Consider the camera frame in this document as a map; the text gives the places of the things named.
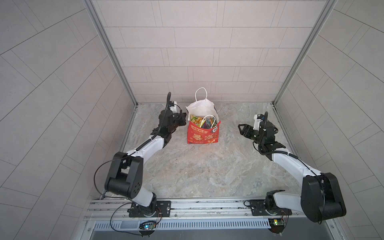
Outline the red paper gift bag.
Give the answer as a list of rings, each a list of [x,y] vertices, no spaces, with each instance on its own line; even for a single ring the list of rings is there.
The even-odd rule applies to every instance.
[[[199,90],[204,90],[206,96],[198,100],[197,93]],[[215,108],[215,104],[208,100],[208,92],[202,87],[195,92],[195,101],[186,107],[188,113],[188,132],[187,142],[188,144],[212,144],[219,141],[220,132],[220,118]],[[199,128],[190,121],[190,116],[195,115],[198,117],[207,117],[206,129]]]

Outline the yellow green snack packet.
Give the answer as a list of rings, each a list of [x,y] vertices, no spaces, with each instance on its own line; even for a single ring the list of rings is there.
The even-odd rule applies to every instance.
[[[203,128],[203,129],[206,129],[207,126],[206,126],[206,121],[208,120],[207,117],[198,117],[198,116],[195,116],[195,115],[191,115],[190,116],[190,121],[195,124],[197,127],[199,128]]]

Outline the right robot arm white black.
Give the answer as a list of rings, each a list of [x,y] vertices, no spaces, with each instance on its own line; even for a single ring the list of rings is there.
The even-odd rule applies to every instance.
[[[284,190],[268,192],[264,205],[270,215],[289,209],[304,213],[314,223],[321,223],[347,214],[337,177],[309,166],[277,142],[277,128],[270,121],[256,120],[254,127],[240,124],[238,128],[242,136],[253,141],[260,155],[283,167],[301,185],[299,195]]]

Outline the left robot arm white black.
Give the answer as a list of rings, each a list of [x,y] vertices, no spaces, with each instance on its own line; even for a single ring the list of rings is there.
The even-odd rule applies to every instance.
[[[156,194],[143,187],[144,164],[171,140],[177,127],[185,126],[187,114],[177,110],[167,95],[166,107],[159,115],[159,126],[153,129],[146,141],[127,153],[114,155],[105,181],[105,190],[123,196],[151,213],[156,210]]]

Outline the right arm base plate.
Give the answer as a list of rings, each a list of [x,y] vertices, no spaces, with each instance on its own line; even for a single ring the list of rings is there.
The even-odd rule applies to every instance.
[[[269,203],[267,200],[248,200],[244,205],[251,209],[252,216],[292,215],[290,209],[279,208],[275,203]]]

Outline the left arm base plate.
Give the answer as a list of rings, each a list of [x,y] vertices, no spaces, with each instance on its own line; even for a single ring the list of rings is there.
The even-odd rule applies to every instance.
[[[130,218],[169,217],[171,203],[171,201],[157,201],[156,203],[151,203],[148,207],[132,204],[127,212]]]

